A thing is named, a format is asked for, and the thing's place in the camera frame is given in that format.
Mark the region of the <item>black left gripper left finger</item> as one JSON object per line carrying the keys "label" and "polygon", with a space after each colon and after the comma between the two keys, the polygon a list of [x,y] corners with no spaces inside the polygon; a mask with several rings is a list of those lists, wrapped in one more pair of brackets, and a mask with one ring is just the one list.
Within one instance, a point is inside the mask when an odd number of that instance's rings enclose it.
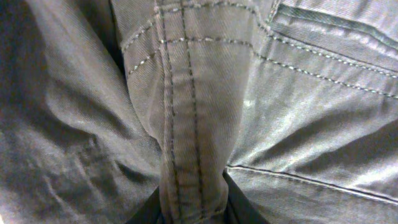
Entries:
{"label": "black left gripper left finger", "polygon": [[162,223],[160,193],[157,187],[143,206],[126,222],[126,224],[158,224]]}

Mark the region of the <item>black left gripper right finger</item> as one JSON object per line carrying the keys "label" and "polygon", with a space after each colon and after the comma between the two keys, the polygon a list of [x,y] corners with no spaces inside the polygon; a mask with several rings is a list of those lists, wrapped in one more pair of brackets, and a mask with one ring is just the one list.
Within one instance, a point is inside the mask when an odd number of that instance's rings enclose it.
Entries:
{"label": "black left gripper right finger", "polygon": [[224,171],[228,185],[228,200],[224,211],[226,224],[270,224],[250,203],[231,176]]}

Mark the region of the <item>grey shorts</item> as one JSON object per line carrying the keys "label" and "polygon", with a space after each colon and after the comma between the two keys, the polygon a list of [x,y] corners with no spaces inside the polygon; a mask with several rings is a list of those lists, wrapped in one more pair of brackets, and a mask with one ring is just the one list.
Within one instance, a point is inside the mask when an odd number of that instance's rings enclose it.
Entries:
{"label": "grey shorts", "polygon": [[397,222],[396,1],[2,1],[1,222]]}

